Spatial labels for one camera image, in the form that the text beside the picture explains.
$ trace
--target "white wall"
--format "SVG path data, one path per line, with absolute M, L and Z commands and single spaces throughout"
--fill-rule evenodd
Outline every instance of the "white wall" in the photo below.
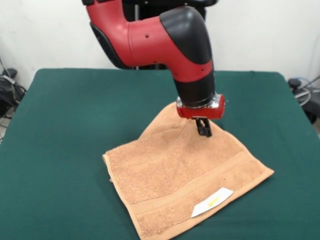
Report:
M 0 56 L 24 86 L 41 68 L 113 68 L 81 0 L 0 2 Z M 220 0 L 206 23 L 216 70 L 320 74 L 319 0 Z

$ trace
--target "green tablecloth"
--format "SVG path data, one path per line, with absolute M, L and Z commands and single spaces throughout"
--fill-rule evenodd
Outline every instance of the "green tablecloth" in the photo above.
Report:
M 284 78 L 216 79 L 227 100 L 217 123 L 275 174 L 177 239 L 319 239 L 320 141 Z M 176 97 L 168 71 L 38 71 L 0 145 L 0 239 L 137 239 L 102 154 Z

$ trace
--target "orange towel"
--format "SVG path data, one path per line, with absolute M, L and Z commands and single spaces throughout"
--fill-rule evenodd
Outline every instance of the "orange towel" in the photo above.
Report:
M 171 239 L 274 173 L 234 136 L 210 124 L 213 136 L 200 136 L 195 121 L 180 118 L 172 103 L 138 140 L 103 155 L 140 239 Z M 219 196 L 210 196 L 221 188 L 233 193 L 215 206 Z M 192 217 L 195 206 L 207 198 L 214 207 Z

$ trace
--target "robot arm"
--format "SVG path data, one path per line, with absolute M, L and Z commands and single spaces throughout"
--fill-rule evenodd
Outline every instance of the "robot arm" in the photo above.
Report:
M 195 119 L 199 134 L 210 137 L 208 119 L 223 116 L 225 99 L 216 94 L 210 39 L 198 11 L 183 6 L 157 17 L 128 22 L 122 0 L 82 2 L 110 61 L 120 69 L 166 65 L 179 95 L 179 116 Z

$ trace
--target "towel label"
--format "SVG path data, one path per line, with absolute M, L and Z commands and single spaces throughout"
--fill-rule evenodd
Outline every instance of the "towel label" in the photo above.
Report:
M 227 198 L 229 198 L 234 191 L 231 191 L 225 187 L 220 188 L 214 194 L 209 196 L 206 200 L 198 203 L 194 206 L 191 218 L 194 218 L 204 212 L 215 208 L 219 204 L 222 204 Z

